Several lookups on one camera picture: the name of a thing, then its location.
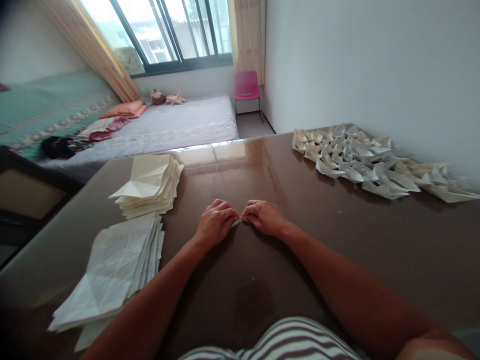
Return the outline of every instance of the window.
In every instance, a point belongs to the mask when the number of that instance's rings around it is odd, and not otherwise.
[[[112,48],[135,48],[147,74],[233,62],[227,0],[82,2]]]

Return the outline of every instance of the orange pillow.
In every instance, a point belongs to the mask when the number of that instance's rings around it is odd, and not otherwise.
[[[132,116],[125,116],[128,119],[137,119],[144,113],[145,110],[147,110],[149,107],[147,105],[142,105],[140,108],[136,111],[135,115]]]
[[[143,102],[137,100],[115,105],[114,107],[107,110],[106,113],[104,113],[102,116],[100,116],[100,119],[115,118],[119,116],[128,118],[130,116],[135,116],[137,111],[142,107],[143,104]]]

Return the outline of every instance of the finger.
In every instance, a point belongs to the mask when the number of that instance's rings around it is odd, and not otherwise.
[[[226,221],[230,217],[239,218],[240,214],[233,207],[221,211],[221,218],[223,221]]]
[[[247,206],[245,210],[243,210],[243,213],[241,214],[241,216],[244,217],[250,214],[258,215],[257,204]]]
[[[232,227],[232,225],[234,224],[234,222],[236,222],[238,219],[240,219],[239,216],[232,216],[227,221],[225,221],[223,226],[227,229],[230,229]]]
[[[216,208],[218,205],[220,205],[221,203],[223,203],[224,201],[221,200],[221,199],[216,199],[212,204],[211,204],[211,207],[212,208]]]
[[[232,205],[230,205],[228,202],[224,201],[222,202],[220,205],[218,205],[215,210],[225,210],[225,209],[228,209],[228,208],[231,208]]]
[[[255,205],[256,203],[259,203],[260,200],[248,200],[248,202],[246,203],[247,206],[249,205]]]
[[[242,219],[245,219],[248,223],[252,224],[257,229],[260,227],[260,220],[255,215],[247,215],[244,216]]]

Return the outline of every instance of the person's left hand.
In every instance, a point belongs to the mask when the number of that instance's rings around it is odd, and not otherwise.
[[[240,214],[226,201],[217,199],[200,218],[200,223],[193,237],[194,244],[205,251],[222,242],[232,224],[240,218]]]

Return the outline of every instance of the hand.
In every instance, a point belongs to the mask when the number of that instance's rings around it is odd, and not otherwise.
[[[241,217],[258,231],[276,238],[280,238],[290,224],[277,205],[262,200],[249,200]]]
[[[227,236],[232,224],[240,215],[226,201],[217,199],[200,218],[193,241],[202,249],[208,251],[222,242]]]

